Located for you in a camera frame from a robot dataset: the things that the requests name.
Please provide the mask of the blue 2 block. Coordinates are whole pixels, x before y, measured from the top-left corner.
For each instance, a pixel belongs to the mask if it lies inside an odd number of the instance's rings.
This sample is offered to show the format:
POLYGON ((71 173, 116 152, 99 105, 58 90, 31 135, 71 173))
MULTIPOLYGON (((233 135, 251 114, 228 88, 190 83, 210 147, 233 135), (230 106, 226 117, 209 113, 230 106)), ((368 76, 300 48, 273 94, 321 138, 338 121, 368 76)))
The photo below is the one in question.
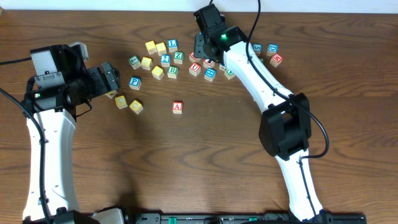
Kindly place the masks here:
POLYGON ((160 63, 162 67, 170 67, 171 56, 164 54, 160 57, 160 63))

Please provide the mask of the red A block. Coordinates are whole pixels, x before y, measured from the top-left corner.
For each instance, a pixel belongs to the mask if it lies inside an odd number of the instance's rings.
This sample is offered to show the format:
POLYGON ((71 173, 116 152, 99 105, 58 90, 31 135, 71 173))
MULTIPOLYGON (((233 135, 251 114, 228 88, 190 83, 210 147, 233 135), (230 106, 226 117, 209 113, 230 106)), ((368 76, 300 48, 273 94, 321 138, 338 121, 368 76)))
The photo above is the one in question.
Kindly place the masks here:
POLYGON ((180 101, 174 101, 172 105, 172 112, 174 114, 182 114, 183 112, 183 103, 180 101))

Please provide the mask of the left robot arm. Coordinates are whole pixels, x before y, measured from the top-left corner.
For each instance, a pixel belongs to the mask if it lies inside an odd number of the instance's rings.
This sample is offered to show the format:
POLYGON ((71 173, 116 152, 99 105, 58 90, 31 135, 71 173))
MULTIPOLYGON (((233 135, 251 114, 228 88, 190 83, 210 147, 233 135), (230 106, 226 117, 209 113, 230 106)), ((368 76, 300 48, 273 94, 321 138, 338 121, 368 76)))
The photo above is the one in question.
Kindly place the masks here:
POLYGON ((26 223, 54 220, 58 212, 79 211, 73 186, 72 145, 76 108, 120 87, 109 62, 86 68, 85 44, 31 50, 36 74, 22 100, 30 134, 30 185, 22 214, 26 223))

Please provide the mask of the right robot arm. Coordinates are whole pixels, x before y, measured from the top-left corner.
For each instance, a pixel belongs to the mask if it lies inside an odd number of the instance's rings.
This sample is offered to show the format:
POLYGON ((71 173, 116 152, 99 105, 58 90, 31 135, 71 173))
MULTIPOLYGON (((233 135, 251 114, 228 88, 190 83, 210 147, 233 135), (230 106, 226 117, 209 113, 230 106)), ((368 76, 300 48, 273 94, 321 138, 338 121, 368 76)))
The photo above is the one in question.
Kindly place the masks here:
POLYGON ((246 87, 261 112, 259 139, 282 171, 291 214, 301 222, 315 222, 323 207, 309 168, 311 114, 308 98, 293 94, 259 60, 250 36, 237 26, 228 27, 213 4, 193 14, 200 33, 195 37, 194 56, 209 59, 231 70, 246 87))

